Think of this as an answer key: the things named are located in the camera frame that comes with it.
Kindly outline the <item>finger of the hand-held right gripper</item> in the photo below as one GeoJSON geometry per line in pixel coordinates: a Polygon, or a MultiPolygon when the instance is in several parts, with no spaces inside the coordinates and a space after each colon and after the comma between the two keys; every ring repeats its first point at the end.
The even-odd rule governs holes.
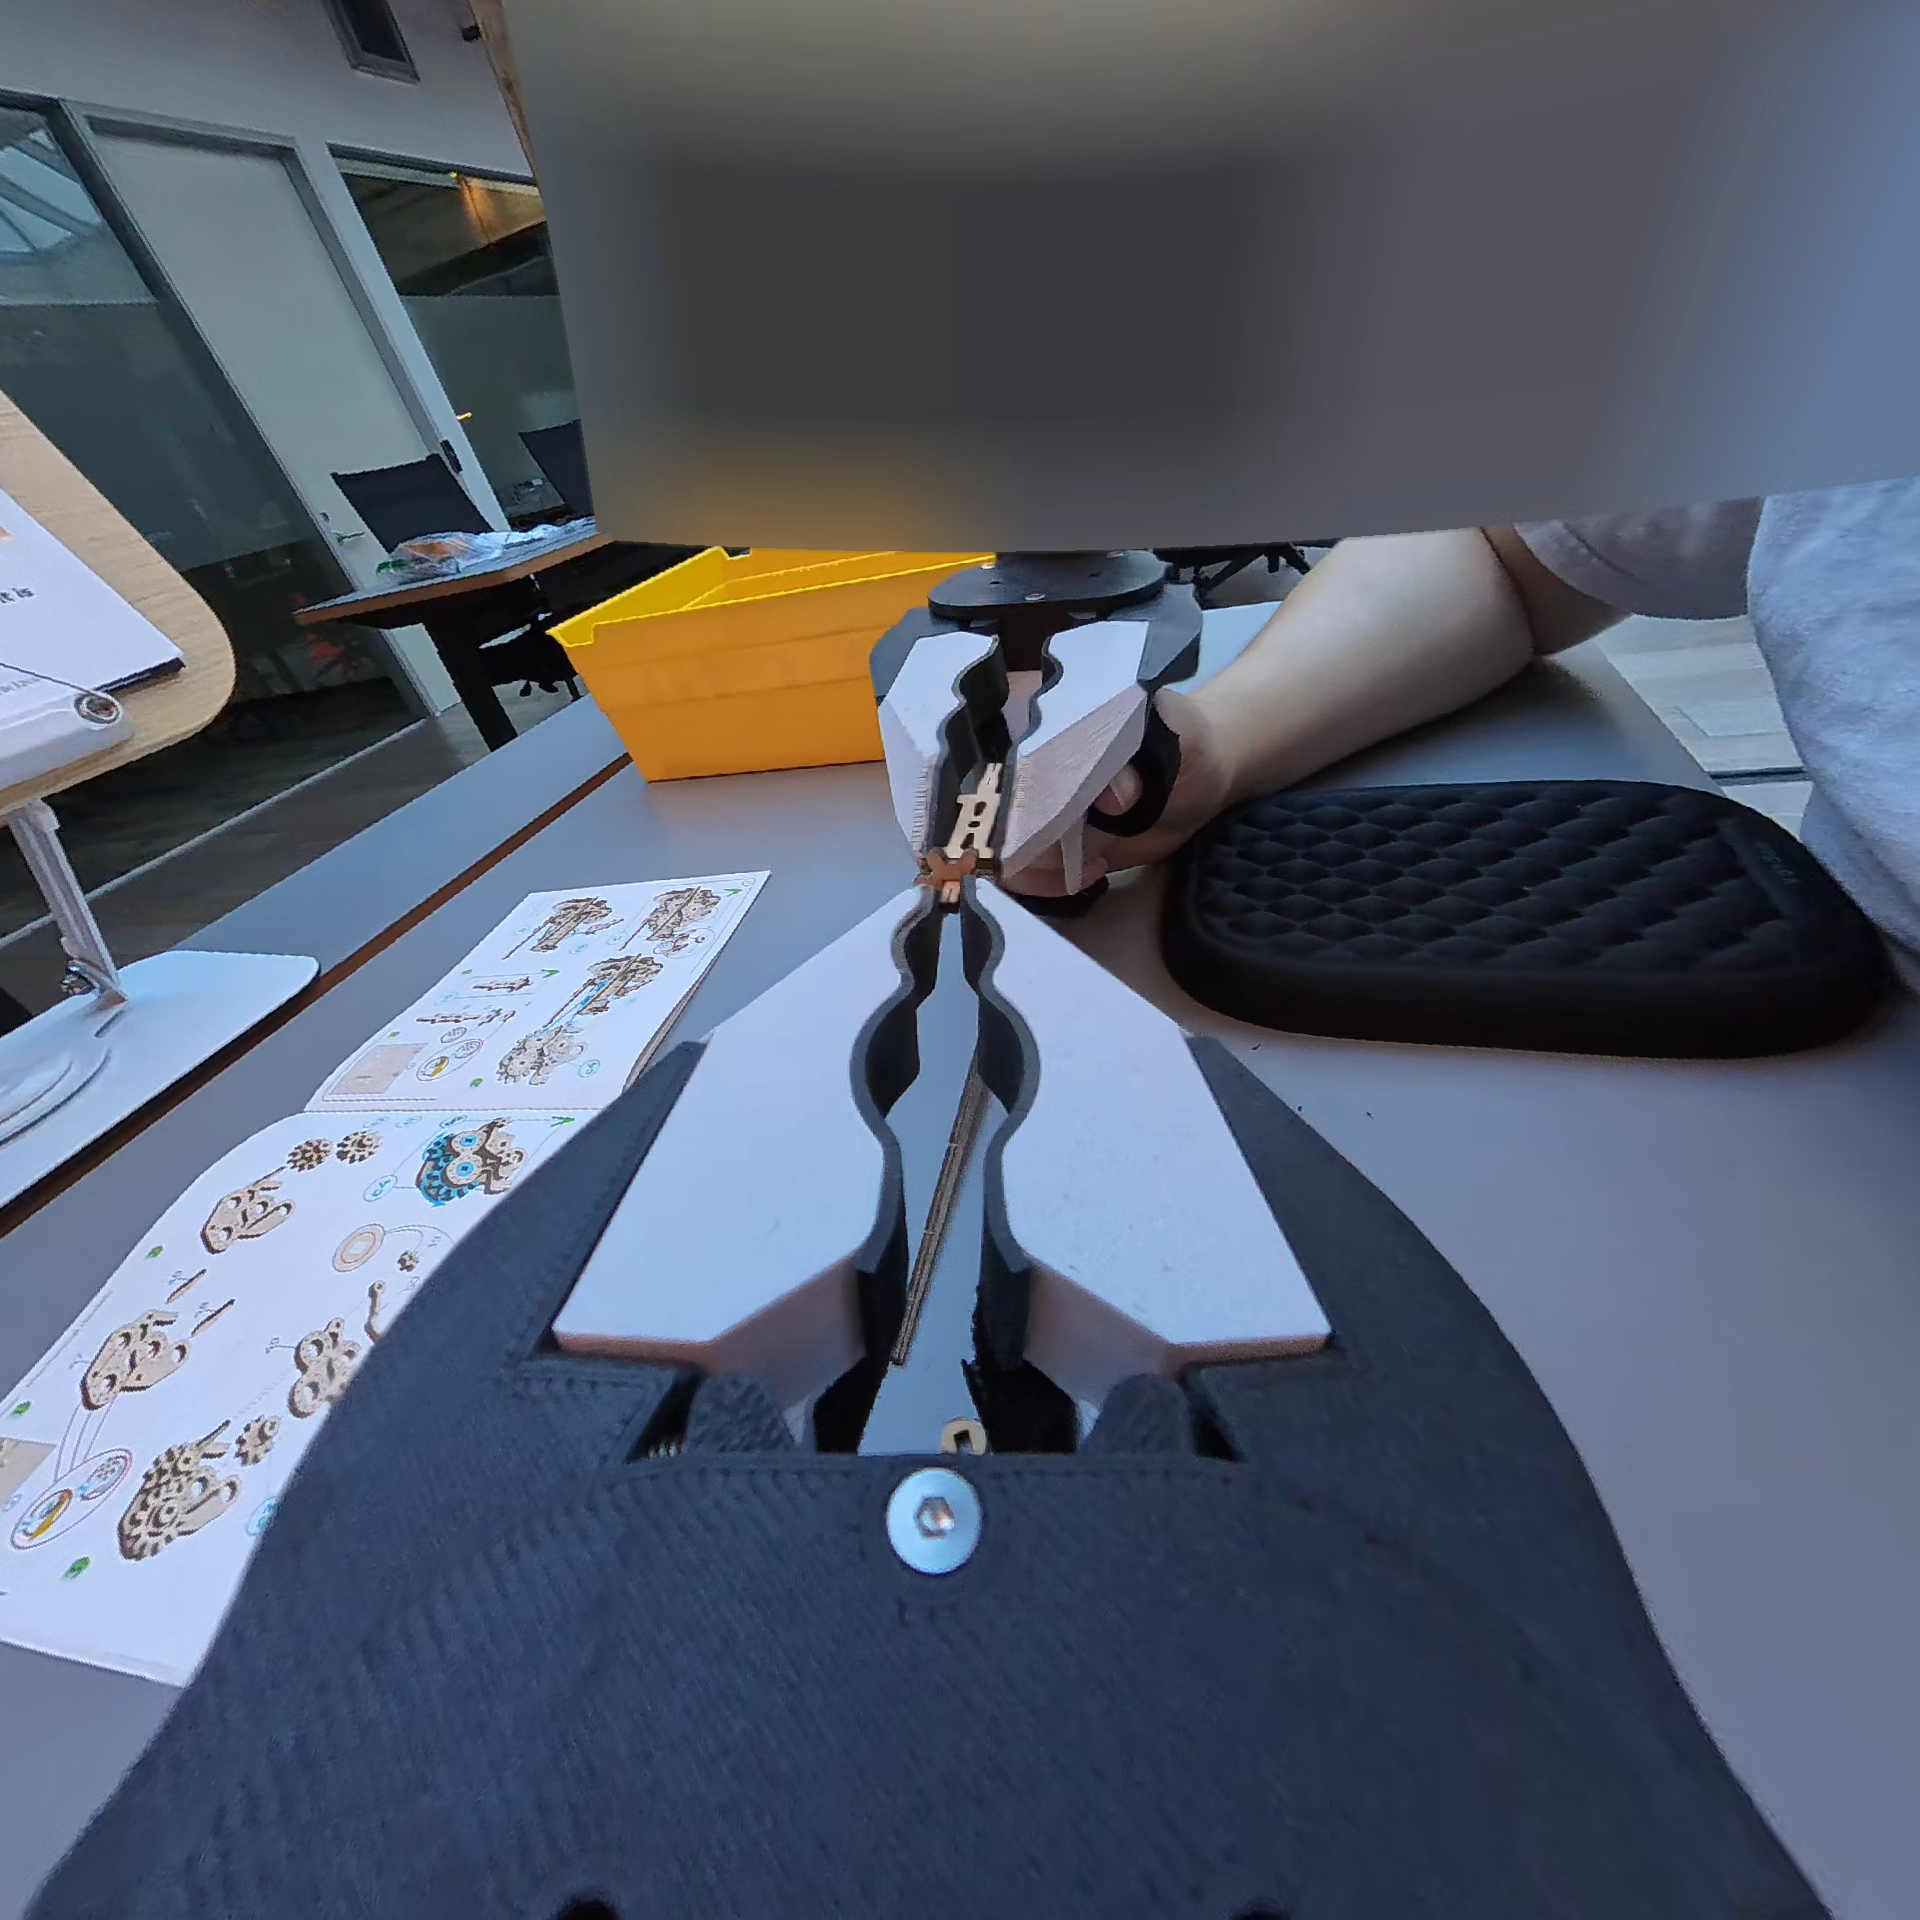
{"type": "Polygon", "coordinates": [[[1144,620],[1107,620],[1052,636],[1046,653],[1061,674],[1032,701],[1030,726],[1001,782],[1001,885],[1052,849],[1065,883],[1083,878],[1088,811],[1142,744],[1147,634],[1144,620]]]}
{"type": "Polygon", "coordinates": [[[878,720],[903,837],[944,849],[960,794],[989,761],[1006,779],[1006,661],[995,630],[891,628],[878,640],[878,720]]]}

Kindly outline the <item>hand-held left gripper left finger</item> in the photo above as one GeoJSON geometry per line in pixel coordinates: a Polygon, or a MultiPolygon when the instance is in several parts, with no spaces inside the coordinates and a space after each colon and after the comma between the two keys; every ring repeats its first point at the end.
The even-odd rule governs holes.
{"type": "Polygon", "coordinates": [[[755,1377],[859,1448],[948,1134],[942,940],[908,886],[711,1030],[558,1312],[564,1353],[755,1377]]]}

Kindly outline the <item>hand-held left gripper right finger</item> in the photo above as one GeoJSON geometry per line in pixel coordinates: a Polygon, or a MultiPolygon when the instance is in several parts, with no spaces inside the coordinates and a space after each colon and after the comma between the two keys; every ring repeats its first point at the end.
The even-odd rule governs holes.
{"type": "Polygon", "coordinates": [[[1131,1377],[1313,1353],[1328,1317],[1213,1098],[1235,1058],[991,885],[961,901],[982,1160],[976,1353],[995,1452],[1070,1452],[1131,1377]]]}

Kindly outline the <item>person's right forearm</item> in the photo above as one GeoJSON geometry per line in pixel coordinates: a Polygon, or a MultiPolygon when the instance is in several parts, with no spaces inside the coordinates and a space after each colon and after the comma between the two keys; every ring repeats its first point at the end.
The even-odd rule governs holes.
{"type": "Polygon", "coordinates": [[[1472,705],[1613,620],[1509,525],[1345,540],[1192,694],[1245,801],[1472,705]]]}

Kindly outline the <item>background desk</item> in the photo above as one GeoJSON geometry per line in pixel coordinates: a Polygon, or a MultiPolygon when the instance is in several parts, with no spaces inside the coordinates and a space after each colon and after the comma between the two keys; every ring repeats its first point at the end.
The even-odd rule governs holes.
{"type": "Polygon", "coordinates": [[[420,624],[479,738],[496,753],[516,738],[496,685],[552,689],[568,677],[549,630],[689,553],[679,545],[631,545],[588,532],[445,579],[343,594],[297,611],[294,620],[301,626],[345,620],[376,630],[420,624]]]}

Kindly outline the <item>person's right hand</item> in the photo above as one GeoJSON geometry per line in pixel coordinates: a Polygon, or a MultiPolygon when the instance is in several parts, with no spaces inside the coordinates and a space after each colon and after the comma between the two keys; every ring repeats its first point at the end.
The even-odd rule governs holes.
{"type": "Polygon", "coordinates": [[[1222,745],[1224,736],[1203,701],[1196,694],[1164,689],[1157,694],[1157,710],[1182,741],[1182,766],[1155,830],[1113,837],[1088,825],[1079,881],[1062,867],[1061,849],[1044,849],[1041,857],[1015,876],[1013,886],[1016,892],[1032,898],[1079,897],[1088,886],[1096,886],[1108,874],[1159,864],[1232,805],[1235,773],[1222,745]]]}

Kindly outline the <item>yellow plastic bin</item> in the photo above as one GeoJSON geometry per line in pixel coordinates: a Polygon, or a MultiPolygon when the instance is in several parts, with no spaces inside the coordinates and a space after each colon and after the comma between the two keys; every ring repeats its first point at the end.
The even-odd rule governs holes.
{"type": "Polygon", "coordinates": [[[875,640],[987,557],[711,547],[552,634],[653,782],[875,761],[875,640]]]}

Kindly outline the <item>long flat wooden stick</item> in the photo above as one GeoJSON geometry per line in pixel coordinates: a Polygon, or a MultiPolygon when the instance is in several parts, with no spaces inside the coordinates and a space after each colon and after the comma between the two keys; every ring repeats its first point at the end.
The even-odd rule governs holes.
{"type": "Polygon", "coordinates": [[[976,1139],[984,1120],[987,1101],[989,1093],[984,1089],[977,1061],[974,1061],[968,1066],[967,1083],[957,1100],[940,1176],[927,1200],[927,1213],[919,1237],[919,1248],[908,1273],[903,1318],[891,1349],[891,1364],[904,1364],[911,1353],[913,1338],[933,1284],[933,1273],[940,1262],[944,1240],[948,1235],[957,1193],[968,1172],[976,1139]]]}

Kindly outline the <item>black honeycomb cushion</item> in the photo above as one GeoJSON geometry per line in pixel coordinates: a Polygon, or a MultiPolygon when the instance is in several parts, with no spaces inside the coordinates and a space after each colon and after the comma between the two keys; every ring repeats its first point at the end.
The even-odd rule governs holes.
{"type": "Polygon", "coordinates": [[[1879,932],[1783,828],[1646,782],[1248,801],[1167,864],[1161,952],[1248,1024],[1640,1058],[1824,1046],[1891,989],[1879,932]]]}

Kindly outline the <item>assembly instruction booklet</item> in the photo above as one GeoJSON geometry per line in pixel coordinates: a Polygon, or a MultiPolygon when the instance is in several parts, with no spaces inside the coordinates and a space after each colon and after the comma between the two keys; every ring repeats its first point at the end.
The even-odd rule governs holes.
{"type": "Polygon", "coordinates": [[[5,1394],[3,1640],[181,1684],[403,1308],[657,1051],[764,870],[515,905],[5,1394]]]}

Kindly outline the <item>wooden document stand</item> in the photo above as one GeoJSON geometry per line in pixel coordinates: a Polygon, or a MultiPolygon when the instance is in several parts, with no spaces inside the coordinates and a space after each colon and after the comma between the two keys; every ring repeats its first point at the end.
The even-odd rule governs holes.
{"type": "Polygon", "coordinates": [[[117,968],[61,849],[52,795],[152,756],[191,734],[232,691],[216,618],[133,523],[16,408],[5,413],[5,529],[39,530],[100,589],[54,589],[54,611],[145,618],[183,657],[177,672],[107,692],[54,666],[35,724],[5,720],[5,828],[54,915],[68,974],[61,996],[3,1041],[3,1197],[45,1179],[215,1051],[249,1033],[320,969],[310,956],[171,952],[117,968]]]}

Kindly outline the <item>printed instruction sheet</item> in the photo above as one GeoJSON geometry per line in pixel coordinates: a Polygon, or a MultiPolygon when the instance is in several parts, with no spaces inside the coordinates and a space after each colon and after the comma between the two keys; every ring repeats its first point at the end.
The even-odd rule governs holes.
{"type": "Polygon", "coordinates": [[[111,691],[181,664],[176,645],[3,496],[3,787],[129,738],[111,691]]]}

